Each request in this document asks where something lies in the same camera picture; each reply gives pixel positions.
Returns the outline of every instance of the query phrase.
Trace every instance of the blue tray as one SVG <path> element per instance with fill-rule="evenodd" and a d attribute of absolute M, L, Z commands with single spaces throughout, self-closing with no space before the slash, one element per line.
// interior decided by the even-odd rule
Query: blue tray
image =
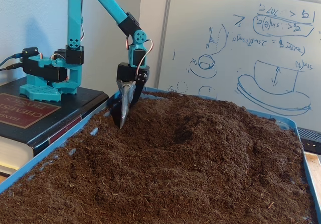
<path fill-rule="evenodd" d="M 162 91 L 156 88 L 148 88 L 145 87 L 144 91 L 146 92 L 163 92 L 167 93 L 167 91 Z M 4 192 L 6 189 L 8 189 L 10 186 L 12 186 L 15 182 L 17 182 L 21 177 L 27 175 L 27 173 L 32 170 L 33 167 L 35 167 L 39 162 L 41 162 L 43 159 L 45 159 L 50 153 L 52 153 L 55 149 L 57 149 L 60 146 L 63 146 L 65 142 L 73 136 L 76 132 L 81 130 L 86 123 L 97 113 L 100 111 L 104 110 L 108 105 L 110 105 L 112 102 L 115 100 L 119 99 L 120 97 L 120 92 L 115 93 L 107 102 L 99 106 L 97 109 L 95 109 L 90 115 L 88 115 L 86 118 L 84 118 L 81 122 L 79 122 L 77 125 L 75 125 L 70 131 L 65 133 L 62 137 L 60 137 L 58 140 L 56 140 L 52 145 L 50 145 L 48 148 L 44 149 L 40 154 L 38 154 L 36 157 L 34 157 L 32 160 L 30 160 L 28 163 L 26 163 L 22 168 L 20 168 L 18 171 L 16 171 L 13 175 L 11 175 L 7 180 L 5 180 L 2 184 L 0 184 L 0 194 Z M 151 98 L 151 99 L 157 99 L 159 97 L 155 97 L 152 95 L 147 95 L 147 94 L 142 94 L 142 98 Z M 209 100 L 215 100 L 214 98 L 211 97 L 206 97 L 206 96 L 199 96 L 204 99 L 209 99 Z M 267 118 L 267 119 L 275 119 L 276 123 L 280 126 L 280 128 L 284 130 L 293 130 L 296 135 L 300 138 L 296 123 L 288 118 L 276 116 L 276 115 L 271 115 L 267 113 L 262 113 L 259 111 L 254 111 L 254 110 L 248 110 L 250 113 L 257 115 L 259 117 Z M 305 174 L 307 178 L 307 182 L 310 187 L 310 192 L 313 196 L 314 203 L 315 203 L 315 209 L 317 213 L 317 219 L 318 219 L 318 224 L 321 224 L 321 208 L 320 208 L 320 200 L 318 200 L 318 196 L 315 191 L 314 183 L 311 178 L 310 174 L 310 169 L 307 164 L 307 160 L 305 155 L 303 155 L 304 159 L 304 169 L 305 169 Z"/>

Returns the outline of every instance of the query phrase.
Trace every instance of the brown soil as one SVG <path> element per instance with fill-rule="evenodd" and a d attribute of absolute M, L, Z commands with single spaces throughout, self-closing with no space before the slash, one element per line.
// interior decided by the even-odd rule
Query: brown soil
<path fill-rule="evenodd" d="M 163 96 L 121 130 L 93 117 L 0 195 L 0 223 L 317 223 L 294 133 L 233 103 Z"/>

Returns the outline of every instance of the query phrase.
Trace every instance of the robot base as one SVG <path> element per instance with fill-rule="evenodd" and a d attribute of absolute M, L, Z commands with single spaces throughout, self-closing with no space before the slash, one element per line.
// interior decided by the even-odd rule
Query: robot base
<path fill-rule="evenodd" d="M 20 86 L 20 94 L 25 95 L 30 100 L 37 101 L 61 101 L 61 94 L 76 94 L 77 89 L 61 89 L 47 85 L 47 81 L 41 77 L 27 74 L 27 84 Z"/>

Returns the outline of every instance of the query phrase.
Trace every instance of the robotic arm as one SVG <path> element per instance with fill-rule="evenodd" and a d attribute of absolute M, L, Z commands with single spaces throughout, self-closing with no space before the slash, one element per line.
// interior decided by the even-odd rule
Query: robotic arm
<path fill-rule="evenodd" d="M 130 13 L 125 13 L 115 0 L 98 1 L 126 35 L 129 62 L 118 65 L 116 79 L 121 92 L 120 127 L 122 127 L 129 108 L 136 104 L 148 80 L 149 67 L 146 64 L 146 56 L 152 50 L 153 43 L 139 27 L 137 20 Z M 65 49 L 58 49 L 50 58 L 45 58 L 37 47 L 26 48 L 22 53 L 5 60 L 21 58 L 20 63 L 0 69 L 23 68 L 27 74 L 27 84 L 20 87 L 20 94 L 26 95 L 31 100 L 60 101 L 62 94 L 77 93 L 77 88 L 81 85 L 84 63 L 84 47 L 81 45 L 82 3 L 83 0 L 68 0 L 68 38 Z M 128 44 L 129 36 L 133 39 L 131 45 Z M 144 46 L 146 41 L 151 41 L 149 51 Z"/>

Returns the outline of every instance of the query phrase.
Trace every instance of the wire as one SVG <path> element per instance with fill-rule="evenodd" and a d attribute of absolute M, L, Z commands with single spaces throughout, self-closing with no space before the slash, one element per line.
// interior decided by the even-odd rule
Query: wire
<path fill-rule="evenodd" d="M 127 50 L 129 50 L 128 37 L 129 37 L 129 36 L 126 37 L 126 49 L 127 49 Z"/>
<path fill-rule="evenodd" d="M 13 59 L 13 56 L 7 57 L 2 63 L 0 63 L 0 67 L 4 65 L 8 60 Z"/>
<path fill-rule="evenodd" d="M 54 56 L 60 56 L 60 57 L 62 57 L 63 59 L 65 59 L 62 55 L 60 55 L 59 53 L 55 53 L 55 54 L 53 54 L 51 57 L 50 57 L 50 59 L 51 60 L 53 60 L 53 57 Z"/>
<path fill-rule="evenodd" d="M 81 24 L 81 31 L 82 31 L 82 36 L 80 38 L 80 41 L 84 40 L 84 38 L 85 38 L 84 27 L 82 26 L 82 24 Z"/>
<path fill-rule="evenodd" d="M 154 47 L 154 43 L 152 42 L 152 40 L 151 40 L 151 39 L 148 39 L 148 40 L 146 40 L 145 42 L 148 42 L 148 41 L 151 41 L 151 47 L 150 47 L 149 51 L 145 54 L 145 56 L 143 56 L 143 58 L 141 59 L 139 65 L 137 66 L 136 76 L 138 76 L 138 71 L 139 71 L 139 68 L 140 68 L 143 60 L 144 60 L 145 57 L 152 51 L 152 49 L 153 49 L 153 47 Z"/>

